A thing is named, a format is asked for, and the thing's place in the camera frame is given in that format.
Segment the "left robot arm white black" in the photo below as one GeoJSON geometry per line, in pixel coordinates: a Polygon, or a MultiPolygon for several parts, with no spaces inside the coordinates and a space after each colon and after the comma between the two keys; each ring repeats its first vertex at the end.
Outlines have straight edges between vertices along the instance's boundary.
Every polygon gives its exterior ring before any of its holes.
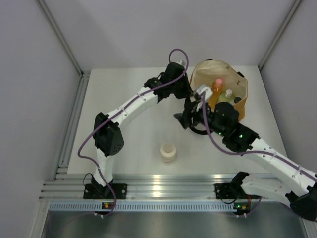
{"type": "Polygon", "coordinates": [[[108,114],[96,115],[93,140],[97,166],[90,183],[85,185],[84,199],[125,198],[125,193],[120,190],[127,186],[113,183],[114,161],[124,146],[122,130],[146,109],[170,95],[183,99],[191,93],[185,65],[182,60],[170,62],[165,72],[147,80],[128,102],[108,114]]]}

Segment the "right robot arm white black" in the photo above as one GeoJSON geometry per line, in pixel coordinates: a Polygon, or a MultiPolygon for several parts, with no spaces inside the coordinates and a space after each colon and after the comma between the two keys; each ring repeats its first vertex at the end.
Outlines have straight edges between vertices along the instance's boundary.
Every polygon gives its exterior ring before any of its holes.
{"type": "Polygon", "coordinates": [[[296,215],[317,220],[317,175],[291,161],[268,145],[256,132],[238,121],[239,113],[230,103],[208,106],[212,91],[203,85],[195,91],[185,92],[184,111],[175,118],[184,129],[202,124],[212,144],[222,153],[247,156],[280,181],[257,178],[247,172],[239,172],[231,181],[231,193],[275,200],[289,207],[296,215]]]}

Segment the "orange bottle pink cap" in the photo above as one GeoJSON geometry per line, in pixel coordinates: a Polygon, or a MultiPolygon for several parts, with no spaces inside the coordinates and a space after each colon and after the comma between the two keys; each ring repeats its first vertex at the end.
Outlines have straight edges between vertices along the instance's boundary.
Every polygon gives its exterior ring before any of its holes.
{"type": "Polygon", "coordinates": [[[217,104],[218,98],[222,93],[222,88],[223,88],[223,80],[218,78],[211,87],[212,90],[212,96],[209,99],[209,107],[211,108],[212,111],[214,111],[215,106],[217,104]]]}

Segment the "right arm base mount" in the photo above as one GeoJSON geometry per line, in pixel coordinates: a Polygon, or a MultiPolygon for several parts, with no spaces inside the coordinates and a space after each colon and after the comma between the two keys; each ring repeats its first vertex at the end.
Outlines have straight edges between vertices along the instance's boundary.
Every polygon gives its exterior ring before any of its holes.
{"type": "Polygon", "coordinates": [[[214,185],[214,191],[218,200],[224,200],[225,202],[232,202],[236,199],[236,196],[231,190],[230,183],[216,183],[214,185]]]}

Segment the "cream jar bottle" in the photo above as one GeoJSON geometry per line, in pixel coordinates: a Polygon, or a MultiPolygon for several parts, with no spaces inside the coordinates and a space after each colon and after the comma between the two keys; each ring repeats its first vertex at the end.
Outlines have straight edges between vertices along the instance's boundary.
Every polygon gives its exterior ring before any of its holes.
{"type": "Polygon", "coordinates": [[[164,163],[172,163],[177,156],[177,148],[173,143],[163,144],[160,148],[161,158],[164,163]]]}

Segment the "tan canvas bag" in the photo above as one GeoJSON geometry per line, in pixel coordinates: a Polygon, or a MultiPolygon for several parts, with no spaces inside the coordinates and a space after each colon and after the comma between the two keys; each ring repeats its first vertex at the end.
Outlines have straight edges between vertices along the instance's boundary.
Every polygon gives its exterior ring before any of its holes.
{"type": "Polygon", "coordinates": [[[223,61],[209,59],[196,65],[189,84],[193,92],[185,99],[181,122],[185,129],[204,123],[202,92],[210,131],[227,136],[241,127],[248,98],[248,81],[241,73],[223,61]]]}

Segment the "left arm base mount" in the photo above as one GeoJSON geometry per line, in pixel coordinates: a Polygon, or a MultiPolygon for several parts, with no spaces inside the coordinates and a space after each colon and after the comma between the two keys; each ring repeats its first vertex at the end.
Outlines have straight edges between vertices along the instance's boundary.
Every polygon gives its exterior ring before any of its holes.
{"type": "MultiPolygon", "coordinates": [[[[110,183],[117,199],[126,199],[127,184],[125,183],[110,183]]],[[[114,199],[114,195],[108,186],[101,186],[99,184],[88,183],[85,185],[84,199],[114,199]]]]}

